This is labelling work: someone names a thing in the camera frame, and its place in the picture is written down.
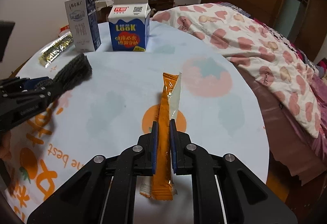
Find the red white cardboard box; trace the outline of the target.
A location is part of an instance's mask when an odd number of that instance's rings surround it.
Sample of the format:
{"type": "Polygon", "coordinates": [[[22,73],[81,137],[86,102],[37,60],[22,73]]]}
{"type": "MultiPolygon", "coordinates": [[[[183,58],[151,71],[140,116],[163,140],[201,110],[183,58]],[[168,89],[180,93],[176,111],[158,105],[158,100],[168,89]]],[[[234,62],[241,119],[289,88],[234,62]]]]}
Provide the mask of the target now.
{"type": "Polygon", "coordinates": [[[59,34],[58,34],[58,37],[61,37],[63,34],[69,32],[69,31],[70,31],[70,27],[69,27],[69,25],[66,25],[66,26],[64,26],[64,27],[61,27],[61,28],[60,28],[60,32],[59,32],[59,34]]]}

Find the white blue tall carton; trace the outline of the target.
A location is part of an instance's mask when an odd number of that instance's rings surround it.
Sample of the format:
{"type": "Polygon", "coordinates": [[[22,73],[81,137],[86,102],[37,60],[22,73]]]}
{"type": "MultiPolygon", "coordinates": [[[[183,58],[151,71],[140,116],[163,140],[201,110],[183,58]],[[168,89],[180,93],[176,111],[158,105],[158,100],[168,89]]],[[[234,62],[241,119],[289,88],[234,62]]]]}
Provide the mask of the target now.
{"type": "Polygon", "coordinates": [[[95,0],[67,0],[65,10],[77,51],[96,51],[101,39],[95,0]]]}

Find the white printed tablecloth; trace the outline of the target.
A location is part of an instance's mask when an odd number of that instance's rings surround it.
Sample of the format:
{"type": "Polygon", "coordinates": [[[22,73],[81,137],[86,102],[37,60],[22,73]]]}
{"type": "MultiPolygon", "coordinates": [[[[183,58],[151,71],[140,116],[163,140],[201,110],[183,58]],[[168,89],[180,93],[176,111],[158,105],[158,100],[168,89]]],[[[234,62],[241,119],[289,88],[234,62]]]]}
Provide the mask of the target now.
{"type": "Polygon", "coordinates": [[[201,40],[151,22],[145,52],[113,51],[109,26],[89,52],[91,78],[11,132],[11,176],[2,193],[21,221],[101,154],[112,157],[151,131],[163,74],[181,75],[176,126],[209,153],[234,154],[262,181],[269,146],[254,93],[237,69],[201,40]]]}

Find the black ribbed wrapper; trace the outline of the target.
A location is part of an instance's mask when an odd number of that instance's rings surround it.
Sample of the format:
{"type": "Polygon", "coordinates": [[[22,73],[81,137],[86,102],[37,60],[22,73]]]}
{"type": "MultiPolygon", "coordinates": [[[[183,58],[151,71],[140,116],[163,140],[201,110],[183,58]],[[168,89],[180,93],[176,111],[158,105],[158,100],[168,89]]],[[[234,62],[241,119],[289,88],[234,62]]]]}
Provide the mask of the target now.
{"type": "Polygon", "coordinates": [[[88,80],[92,75],[92,67],[85,54],[79,54],[62,68],[54,77],[55,91],[58,96],[72,90],[88,80]]]}

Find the gold black small sachet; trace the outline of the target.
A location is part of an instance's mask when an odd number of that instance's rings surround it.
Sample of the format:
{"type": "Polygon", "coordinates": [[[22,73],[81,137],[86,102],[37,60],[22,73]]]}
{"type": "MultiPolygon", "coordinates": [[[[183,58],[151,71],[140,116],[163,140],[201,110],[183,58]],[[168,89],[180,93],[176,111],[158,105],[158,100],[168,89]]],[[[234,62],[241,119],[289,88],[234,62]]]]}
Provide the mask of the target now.
{"type": "Polygon", "coordinates": [[[70,30],[63,31],[59,38],[49,43],[40,52],[38,57],[39,63],[47,68],[62,52],[66,51],[74,40],[70,30]]]}

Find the orange snack packet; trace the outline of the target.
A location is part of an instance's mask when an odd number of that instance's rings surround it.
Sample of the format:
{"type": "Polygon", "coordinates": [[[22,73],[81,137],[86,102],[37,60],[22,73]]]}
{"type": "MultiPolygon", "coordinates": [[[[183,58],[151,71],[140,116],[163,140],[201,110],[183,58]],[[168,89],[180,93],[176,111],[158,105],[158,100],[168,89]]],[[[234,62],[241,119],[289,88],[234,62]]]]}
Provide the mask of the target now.
{"type": "Polygon", "coordinates": [[[163,73],[163,83],[160,103],[150,107],[144,114],[144,117],[158,124],[158,145],[155,174],[142,182],[140,194],[155,200],[170,201],[174,195],[171,179],[170,121],[178,121],[179,117],[181,74],[163,73]]]}

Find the blue Look milk carton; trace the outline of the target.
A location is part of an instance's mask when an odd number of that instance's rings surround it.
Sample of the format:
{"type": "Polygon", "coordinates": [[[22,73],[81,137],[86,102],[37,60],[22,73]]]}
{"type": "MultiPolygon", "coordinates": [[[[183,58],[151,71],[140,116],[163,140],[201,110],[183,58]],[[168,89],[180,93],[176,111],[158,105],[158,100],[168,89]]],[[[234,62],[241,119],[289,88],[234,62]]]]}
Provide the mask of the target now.
{"type": "Polygon", "coordinates": [[[109,31],[114,51],[145,51],[150,32],[148,4],[114,4],[109,31]]]}

